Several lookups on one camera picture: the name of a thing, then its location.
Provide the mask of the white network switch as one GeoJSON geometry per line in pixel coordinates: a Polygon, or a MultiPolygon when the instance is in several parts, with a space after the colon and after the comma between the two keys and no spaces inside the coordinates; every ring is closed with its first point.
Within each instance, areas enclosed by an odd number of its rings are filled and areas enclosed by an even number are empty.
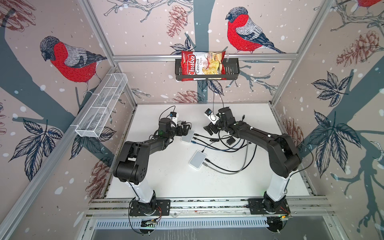
{"type": "Polygon", "coordinates": [[[189,161],[189,165],[196,170],[199,170],[203,165],[207,155],[202,151],[196,151],[193,157],[189,161]]]}
{"type": "Polygon", "coordinates": [[[191,143],[194,137],[195,131],[189,130],[188,133],[185,136],[181,137],[181,141],[183,143],[191,143]]]}

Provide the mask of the black power adapter with cord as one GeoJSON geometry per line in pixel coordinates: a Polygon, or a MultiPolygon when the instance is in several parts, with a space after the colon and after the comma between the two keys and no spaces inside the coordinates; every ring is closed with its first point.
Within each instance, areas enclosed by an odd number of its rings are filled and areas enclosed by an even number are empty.
{"type": "Polygon", "coordinates": [[[190,122],[186,122],[186,121],[178,121],[177,125],[191,127],[191,123],[190,122]]]}

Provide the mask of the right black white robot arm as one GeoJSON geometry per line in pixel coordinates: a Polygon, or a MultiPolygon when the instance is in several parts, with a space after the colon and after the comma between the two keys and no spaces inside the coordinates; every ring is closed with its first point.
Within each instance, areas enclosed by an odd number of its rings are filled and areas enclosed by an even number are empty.
{"type": "Polygon", "coordinates": [[[276,212],[286,199],[290,177],[297,172],[302,163],[292,137],[287,134],[267,133],[244,121],[237,121],[229,107],[219,109],[216,115],[211,109],[207,109],[205,115],[211,121],[204,127],[210,135],[224,131],[232,137],[251,142],[268,152],[273,174],[264,193],[263,205],[267,212],[276,212]]]}

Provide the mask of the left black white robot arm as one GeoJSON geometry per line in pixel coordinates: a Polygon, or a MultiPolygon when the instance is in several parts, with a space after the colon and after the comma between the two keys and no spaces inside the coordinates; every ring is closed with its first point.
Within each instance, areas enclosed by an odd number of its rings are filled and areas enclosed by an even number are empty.
{"type": "Polygon", "coordinates": [[[174,137],[187,136],[191,127],[192,124],[185,121],[178,124],[172,118],[161,118],[158,129],[148,140],[124,143],[113,176],[131,186],[136,195],[134,203],[139,208],[150,213],[157,208],[156,193],[145,179],[150,155],[165,150],[174,137]]]}

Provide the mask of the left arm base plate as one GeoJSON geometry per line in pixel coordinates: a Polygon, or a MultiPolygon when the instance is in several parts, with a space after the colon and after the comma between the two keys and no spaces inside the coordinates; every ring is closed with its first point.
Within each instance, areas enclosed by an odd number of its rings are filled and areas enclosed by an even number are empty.
{"type": "Polygon", "coordinates": [[[144,216],[168,216],[170,214],[171,201],[170,200],[156,200],[150,203],[140,203],[137,200],[131,202],[129,207],[130,217],[144,217],[144,216]]]}

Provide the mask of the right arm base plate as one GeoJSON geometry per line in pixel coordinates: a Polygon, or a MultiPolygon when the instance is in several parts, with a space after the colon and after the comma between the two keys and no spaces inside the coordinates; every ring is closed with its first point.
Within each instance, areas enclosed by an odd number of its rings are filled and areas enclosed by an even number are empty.
{"type": "Polygon", "coordinates": [[[289,215],[291,213],[286,197],[278,202],[270,199],[248,199],[247,208],[251,215],[289,215]]]}

